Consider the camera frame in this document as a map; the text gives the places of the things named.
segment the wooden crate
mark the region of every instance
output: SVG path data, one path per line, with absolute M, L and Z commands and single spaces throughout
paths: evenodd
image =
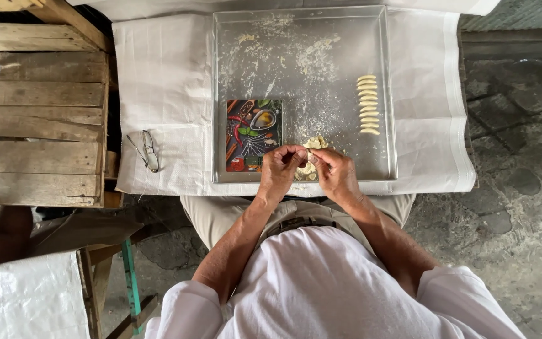
M 0 204 L 118 207 L 104 192 L 109 56 L 0 52 L 0 65 Z

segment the concrete floor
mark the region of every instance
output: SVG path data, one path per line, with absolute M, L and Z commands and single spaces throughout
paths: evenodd
M 480 188 L 418 195 L 405 230 L 442 263 L 469 266 L 529 339 L 542 338 L 542 62 L 468 62 L 466 69 Z M 206 248 L 178 197 L 130 205 L 121 213 L 170 230 L 134 252 L 142 296 L 162 297 L 192 277 Z M 127 313 L 122 259 L 114 258 L 105 334 Z

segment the shaped dough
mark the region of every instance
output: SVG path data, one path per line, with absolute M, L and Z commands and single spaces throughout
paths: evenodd
M 372 74 L 363 75 L 362 77 L 359 77 L 357 81 L 365 80 L 365 79 L 375 79 L 376 76 Z
M 359 117 L 362 118 L 364 116 L 373 116 L 373 115 L 378 115 L 379 113 L 376 112 L 376 111 L 372 111 L 372 112 L 363 112 L 361 114 L 359 114 Z
M 364 128 L 361 130 L 361 133 L 371 133 L 375 135 L 380 135 L 380 132 L 378 132 L 377 130 L 374 130 L 373 128 Z
M 359 103 L 359 106 L 377 106 L 377 101 L 362 101 Z
M 376 109 L 377 109 L 377 107 L 375 107 L 375 106 L 365 106 L 359 112 L 367 112 L 367 111 L 376 110 Z
M 362 84 L 375 84 L 378 83 L 375 80 L 362 80 L 357 83 L 357 86 L 361 86 Z
M 358 90 L 361 90 L 361 89 L 376 89 L 376 88 L 378 88 L 378 85 L 372 85 L 372 84 L 365 84 L 365 85 L 361 85 L 361 86 L 357 87 Z
M 378 95 L 378 93 L 375 90 L 370 90 L 370 89 L 365 89 L 359 92 L 359 96 L 367 95 L 367 94 Z

